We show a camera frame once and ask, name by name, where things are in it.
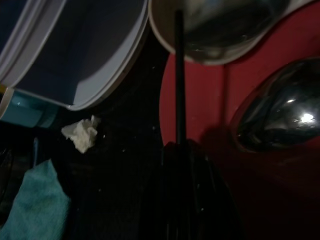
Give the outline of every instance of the crumpled tissue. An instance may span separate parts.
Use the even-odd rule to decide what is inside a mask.
[[[73,141],[76,149],[84,154],[89,148],[95,145],[96,130],[100,119],[96,116],[91,116],[91,119],[82,119],[79,122],[65,126],[61,129],[62,134]]]

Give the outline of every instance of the dark surface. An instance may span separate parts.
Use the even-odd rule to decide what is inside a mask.
[[[63,111],[64,125],[92,114],[102,119],[96,145],[86,154],[58,131],[33,131],[73,200],[66,238],[138,238],[142,195],[163,147],[159,95],[167,57],[150,33],[133,68],[108,99],[86,111]]]

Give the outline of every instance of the metal bowl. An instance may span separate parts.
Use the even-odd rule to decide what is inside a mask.
[[[320,58],[286,65],[247,97],[233,117],[243,151],[301,145],[320,136]]]

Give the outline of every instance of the white plate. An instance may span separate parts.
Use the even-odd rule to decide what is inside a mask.
[[[88,108],[92,105],[95,105],[99,102],[101,102],[103,99],[105,99],[107,96],[109,96],[112,91],[120,84],[120,82],[124,79],[126,74],[128,73],[129,69],[133,65],[133,62],[135,61],[136,57],[139,54],[140,49],[142,48],[142,42],[141,39],[143,36],[143,33],[146,34],[145,28],[148,21],[148,12],[147,12],[147,0],[127,0],[129,2],[125,3],[123,1],[123,4],[128,5],[130,8],[130,11],[135,11],[136,16],[131,16],[130,18],[135,19],[134,24],[132,24],[131,29],[129,29],[128,32],[126,32],[126,35],[122,42],[118,44],[117,50],[114,51],[114,53],[108,58],[106,62],[95,71],[92,75],[89,77],[86,77],[82,79],[76,89],[75,98],[73,105],[68,106],[69,110],[72,111],[78,111],[85,108]],[[109,41],[112,36],[114,38],[117,37],[117,34],[124,34],[122,31],[123,25],[127,25],[130,22],[130,18],[128,17],[128,13],[121,10],[121,8],[117,8],[119,11],[116,11],[115,8],[110,8],[109,10],[106,10],[105,16],[109,15],[117,15],[120,14],[121,17],[116,16],[115,19],[117,21],[113,21],[111,24],[117,26],[116,31],[113,26],[107,26],[105,25],[105,32],[97,32],[97,36],[92,36],[92,44],[90,47],[92,47],[92,52],[88,51],[87,56],[87,64],[84,64],[83,67],[87,67],[92,61],[97,61],[96,59],[98,52],[97,46],[99,44],[95,43],[103,43],[104,41]],[[107,52],[109,51],[108,46],[101,46],[101,52],[103,53],[103,49],[107,48]]]
[[[13,88],[43,48],[66,0],[28,0],[0,55],[0,83]]]

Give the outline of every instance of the red surface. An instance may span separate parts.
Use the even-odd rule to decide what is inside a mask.
[[[260,83],[285,64],[319,54],[320,2],[316,2],[283,20],[242,59],[225,66],[185,64],[187,136],[199,142],[221,169],[248,239],[319,237],[318,139],[280,152],[244,153],[229,138],[232,117]],[[173,55],[163,76],[160,126],[163,143],[174,141]]]

